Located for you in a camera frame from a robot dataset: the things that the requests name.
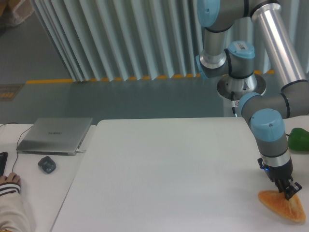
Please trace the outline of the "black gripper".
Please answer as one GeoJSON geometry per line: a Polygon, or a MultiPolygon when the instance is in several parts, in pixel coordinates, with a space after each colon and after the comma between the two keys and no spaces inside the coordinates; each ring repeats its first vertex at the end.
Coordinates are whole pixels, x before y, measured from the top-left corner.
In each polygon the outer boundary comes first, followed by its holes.
{"type": "Polygon", "coordinates": [[[299,183],[293,181],[292,159],[289,159],[287,163],[278,167],[266,165],[262,161],[262,158],[258,159],[258,164],[260,168],[265,171],[269,179],[275,183],[279,193],[284,192],[286,200],[290,200],[296,193],[298,193],[302,189],[302,186],[299,183]]]}

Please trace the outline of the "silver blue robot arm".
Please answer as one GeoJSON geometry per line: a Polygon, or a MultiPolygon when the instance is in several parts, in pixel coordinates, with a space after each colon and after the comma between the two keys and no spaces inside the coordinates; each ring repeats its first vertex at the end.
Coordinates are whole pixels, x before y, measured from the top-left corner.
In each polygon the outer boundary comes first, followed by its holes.
{"type": "Polygon", "coordinates": [[[204,47],[197,56],[202,76],[226,74],[231,100],[239,98],[239,111],[253,133],[261,157],[260,168],[286,199],[301,190],[293,180],[292,159],[285,133],[285,118],[309,112],[309,83],[301,68],[276,0],[199,0],[197,17],[204,28],[204,47]],[[254,79],[254,47],[245,41],[226,45],[227,31],[236,20],[250,18],[259,29],[281,92],[265,97],[250,85],[254,79]]]}

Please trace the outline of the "cream sleeved forearm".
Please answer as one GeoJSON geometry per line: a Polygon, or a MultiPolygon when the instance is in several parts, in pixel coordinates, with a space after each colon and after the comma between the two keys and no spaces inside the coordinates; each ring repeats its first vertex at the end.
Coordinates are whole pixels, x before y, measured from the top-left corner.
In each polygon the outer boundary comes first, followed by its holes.
{"type": "Polygon", "coordinates": [[[1,232],[31,232],[20,189],[20,185],[14,182],[0,185],[1,232]]]}

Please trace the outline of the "person's hand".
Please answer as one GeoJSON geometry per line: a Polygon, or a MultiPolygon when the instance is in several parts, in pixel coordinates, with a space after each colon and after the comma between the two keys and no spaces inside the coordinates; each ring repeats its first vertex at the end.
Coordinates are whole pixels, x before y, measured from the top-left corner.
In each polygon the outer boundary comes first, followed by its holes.
{"type": "Polygon", "coordinates": [[[0,184],[8,184],[8,183],[13,183],[13,184],[17,184],[17,185],[21,185],[21,177],[12,172],[10,173],[8,176],[2,175],[0,177],[0,184]]]}

